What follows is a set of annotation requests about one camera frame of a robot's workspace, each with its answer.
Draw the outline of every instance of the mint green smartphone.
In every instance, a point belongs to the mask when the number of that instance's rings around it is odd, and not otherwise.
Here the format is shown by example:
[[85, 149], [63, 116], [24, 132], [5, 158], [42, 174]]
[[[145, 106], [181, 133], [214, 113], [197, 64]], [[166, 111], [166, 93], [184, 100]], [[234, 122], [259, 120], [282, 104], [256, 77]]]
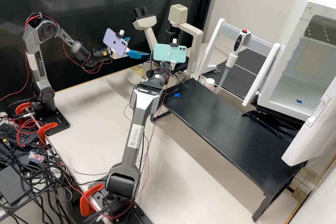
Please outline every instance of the mint green smartphone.
[[175, 61], [184, 63], [187, 57], [187, 48], [182, 45], [173, 47], [168, 44], [155, 44], [153, 60], [156, 61]]

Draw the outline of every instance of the red clamp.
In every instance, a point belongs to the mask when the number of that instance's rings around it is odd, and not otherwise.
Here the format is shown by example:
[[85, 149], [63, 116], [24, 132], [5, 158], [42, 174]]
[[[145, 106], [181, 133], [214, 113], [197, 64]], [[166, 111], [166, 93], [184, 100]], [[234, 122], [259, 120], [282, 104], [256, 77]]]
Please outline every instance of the red clamp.
[[48, 123], [46, 125], [43, 125], [41, 128], [38, 129], [37, 135], [40, 138], [40, 140], [38, 141], [39, 142], [38, 144], [40, 146], [45, 145], [45, 142], [46, 142], [46, 136], [45, 136], [46, 131], [50, 130], [51, 128], [55, 128], [57, 126], [58, 126], [57, 122], [52, 122], [52, 123]]
[[[30, 102], [20, 104], [19, 106], [16, 107], [15, 114], [23, 114], [23, 111], [27, 108], [30, 108], [30, 106], [31, 106]], [[19, 125], [22, 125], [22, 124], [24, 124], [24, 120], [19, 119], [17, 123]]]
[[81, 196], [81, 199], [79, 200], [79, 208], [81, 212], [80, 214], [82, 216], [86, 217], [95, 211], [92, 208], [91, 204], [89, 203], [89, 197], [103, 188], [104, 188], [103, 183], [99, 183], [89, 188], [85, 193], [83, 193], [83, 195]]

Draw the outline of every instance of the small bottle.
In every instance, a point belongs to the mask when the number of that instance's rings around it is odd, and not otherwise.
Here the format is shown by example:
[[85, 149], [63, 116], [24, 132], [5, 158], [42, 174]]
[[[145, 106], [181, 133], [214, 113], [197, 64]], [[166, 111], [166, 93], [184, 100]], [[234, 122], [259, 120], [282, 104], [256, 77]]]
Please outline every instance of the small bottle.
[[215, 87], [214, 87], [214, 84], [215, 84], [215, 80], [212, 79], [212, 78], [207, 78], [207, 80], [205, 81], [205, 86], [207, 89], [211, 90], [211, 91], [214, 91], [215, 90]]

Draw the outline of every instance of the purple smartphone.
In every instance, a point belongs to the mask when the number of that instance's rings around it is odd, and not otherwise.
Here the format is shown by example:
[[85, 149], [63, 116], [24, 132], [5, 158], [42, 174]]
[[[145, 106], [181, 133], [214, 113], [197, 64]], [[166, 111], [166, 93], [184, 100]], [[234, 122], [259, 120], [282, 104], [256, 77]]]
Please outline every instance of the purple smartphone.
[[110, 28], [107, 28], [103, 39], [105, 45], [110, 47], [116, 54], [122, 57], [128, 46], [127, 42], [123, 38], [118, 38], [116, 33]]

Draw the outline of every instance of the black curtain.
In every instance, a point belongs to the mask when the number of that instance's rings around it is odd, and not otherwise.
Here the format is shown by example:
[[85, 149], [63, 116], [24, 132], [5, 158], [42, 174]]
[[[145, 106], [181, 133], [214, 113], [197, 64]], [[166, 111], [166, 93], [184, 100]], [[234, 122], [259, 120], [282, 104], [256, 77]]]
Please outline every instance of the black curtain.
[[[188, 22], [203, 29], [210, 0], [2, 0], [0, 12], [0, 99], [8, 93], [18, 91], [25, 83], [25, 46], [22, 41], [23, 25], [32, 12], [41, 11], [52, 16], [72, 38], [84, 44], [93, 43], [96, 48], [105, 47], [103, 32], [107, 28], [114, 31], [125, 30], [131, 37], [129, 47], [149, 52], [146, 37], [142, 31], [135, 30], [132, 20], [133, 9], [146, 6], [157, 17], [154, 33], [161, 43], [168, 41], [164, 31], [169, 28], [167, 20], [172, 4], [188, 7]], [[181, 37], [181, 44], [191, 45], [188, 35]], [[41, 45], [48, 79], [55, 91], [98, 78], [133, 65], [141, 60], [128, 57], [104, 65], [94, 75], [85, 73], [70, 62], [63, 53], [62, 42], [50, 39]], [[27, 87], [17, 95], [0, 102], [0, 111], [19, 99], [32, 96], [30, 81]]]

